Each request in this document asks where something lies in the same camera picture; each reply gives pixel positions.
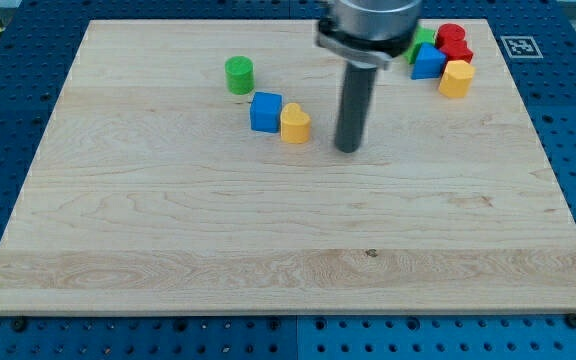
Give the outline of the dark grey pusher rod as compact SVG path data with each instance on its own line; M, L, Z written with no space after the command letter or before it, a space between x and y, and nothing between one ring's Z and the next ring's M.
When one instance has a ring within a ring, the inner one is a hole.
M353 153L361 145L376 74L376 67L346 64L334 138L336 148L344 153Z

